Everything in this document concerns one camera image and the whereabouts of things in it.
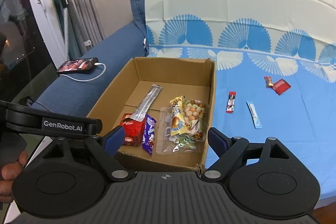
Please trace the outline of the person's left hand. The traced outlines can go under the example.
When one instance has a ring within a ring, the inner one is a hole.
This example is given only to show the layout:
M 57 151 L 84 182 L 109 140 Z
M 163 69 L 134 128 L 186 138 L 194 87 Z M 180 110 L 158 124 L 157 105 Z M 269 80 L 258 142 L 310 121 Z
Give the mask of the person's left hand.
M 3 180 L 0 182 L 0 200 L 1 203 L 13 202 L 12 186 L 14 180 L 22 172 L 23 167 L 27 164 L 28 154 L 24 150 L 18 158 L 18 161 L 5 165 L 1 169 L 1 176 Z

